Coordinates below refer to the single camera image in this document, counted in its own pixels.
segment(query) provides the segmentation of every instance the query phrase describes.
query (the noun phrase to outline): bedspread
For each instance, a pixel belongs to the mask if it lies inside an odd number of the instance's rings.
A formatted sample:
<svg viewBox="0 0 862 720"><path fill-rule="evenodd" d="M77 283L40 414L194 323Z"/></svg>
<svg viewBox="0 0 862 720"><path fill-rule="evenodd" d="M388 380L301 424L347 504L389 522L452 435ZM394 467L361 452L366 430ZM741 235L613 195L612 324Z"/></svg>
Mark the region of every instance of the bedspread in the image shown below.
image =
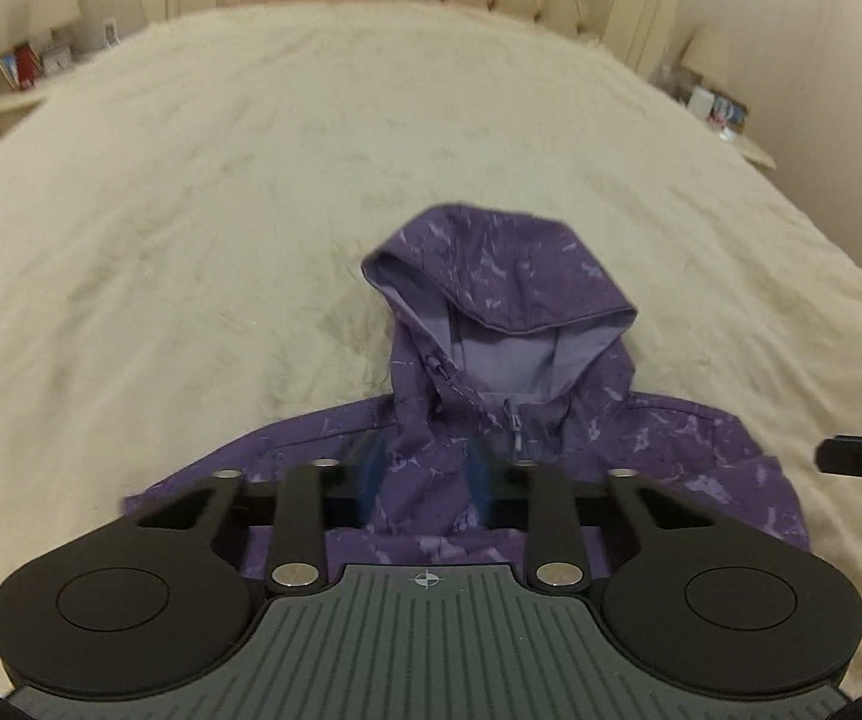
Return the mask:
<svg viewBox="0 0 862 720"><path fill-rule="evenodd" d="M639 307L636 389L739 415L862 594L862 481L812 467L862 433L862 271L606 52L305 4L155 26L74 73L0 142L0 581L237 435L386 391L358 263L454 201L573 228Z"/></svg>

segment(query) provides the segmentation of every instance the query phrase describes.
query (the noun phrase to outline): table lamp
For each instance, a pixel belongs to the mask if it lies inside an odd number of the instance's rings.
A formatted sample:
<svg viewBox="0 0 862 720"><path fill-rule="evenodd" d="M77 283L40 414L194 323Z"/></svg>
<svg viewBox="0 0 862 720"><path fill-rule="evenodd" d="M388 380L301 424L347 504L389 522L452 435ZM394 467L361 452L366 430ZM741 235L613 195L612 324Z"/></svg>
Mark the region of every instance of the table lamp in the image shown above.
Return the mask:
<svg viewBox="0 0 862 720"><path fill-rule="evenodd" d="M43 36L52 41L52 45L41 52L41 62L48 76L73 65L71 36L67 28L82 19L77 0L31 0L29 35Z"/></svg>
<svg viewBox="0 0 862 720"><path fill-rule="evenodd" d="M702 26L681 59L681 66L698 76L706 89L721 89L728 82L731 49L724 32L714 26Z"/></svg>

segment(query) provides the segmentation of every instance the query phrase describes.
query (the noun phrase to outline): purple fabric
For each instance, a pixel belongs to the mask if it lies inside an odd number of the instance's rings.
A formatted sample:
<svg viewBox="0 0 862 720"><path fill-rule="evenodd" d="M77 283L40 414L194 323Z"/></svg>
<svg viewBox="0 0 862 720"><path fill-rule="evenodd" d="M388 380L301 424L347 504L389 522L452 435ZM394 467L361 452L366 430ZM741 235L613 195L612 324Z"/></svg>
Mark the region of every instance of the purple fabric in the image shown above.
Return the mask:
<svg viewBox="0 0 862 720"><path fill-rule="evenodd" d="M327 533L332 576L348 563L513 562L524 535L478 526L463 467L468 438L597 481L629 467L802 549L797 496L740 420L631 391L621 335L636 309L567 226L460 205L431 208L362 265L396 317L394 394L261 428L125 501L130 511L218 469L252 481L332 457L383 431L393 459L362 532ZM586 529L591 568L609 567ZM244 565L263 574L269 528Z"/></svg>

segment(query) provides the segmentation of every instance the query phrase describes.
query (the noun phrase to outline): patterned fabric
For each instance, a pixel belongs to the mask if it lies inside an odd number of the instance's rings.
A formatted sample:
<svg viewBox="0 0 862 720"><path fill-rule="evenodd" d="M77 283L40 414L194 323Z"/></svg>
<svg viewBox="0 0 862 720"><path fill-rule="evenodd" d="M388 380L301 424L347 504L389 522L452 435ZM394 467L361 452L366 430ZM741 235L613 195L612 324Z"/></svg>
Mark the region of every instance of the patterned fabric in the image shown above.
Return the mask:
<svg viewBox="0 0 862 720"><path fill-rule="evenodd" d="M507 456L560 464L574 479L636 469L809 547L792 486L740 420L631 391L621 336L636 309L567 226L439 206L391 235L363 271L396 317L394 394L261 428L128 499L128 510L218 469L280 479L381 429L393 461L365 531L327 535L332 576L352 562L521 565L521 533L478 525L465 475L473 436ZM244 572L256 577L270 529L253 530ZM607 576L599 533L585 530L591 569Z"/></svg>

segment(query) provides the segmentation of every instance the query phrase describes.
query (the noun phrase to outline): bed sheet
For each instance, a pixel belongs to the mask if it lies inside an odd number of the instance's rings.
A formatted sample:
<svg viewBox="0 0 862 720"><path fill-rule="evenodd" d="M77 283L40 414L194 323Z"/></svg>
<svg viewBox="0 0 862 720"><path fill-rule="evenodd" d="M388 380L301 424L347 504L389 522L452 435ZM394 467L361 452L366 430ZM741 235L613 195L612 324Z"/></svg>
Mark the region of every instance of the bed sheet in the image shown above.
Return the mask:
<svg viewBox="0 0 862 720"><path fill-rule="evenodd" d="M451 201L570 224L640 309L636 389L741 416L862 593L862 481L812 467L862 433L862 271L606 52L416 4L157 25L0 142L0 581L237 435L386 391L359 260Z"/></svg>

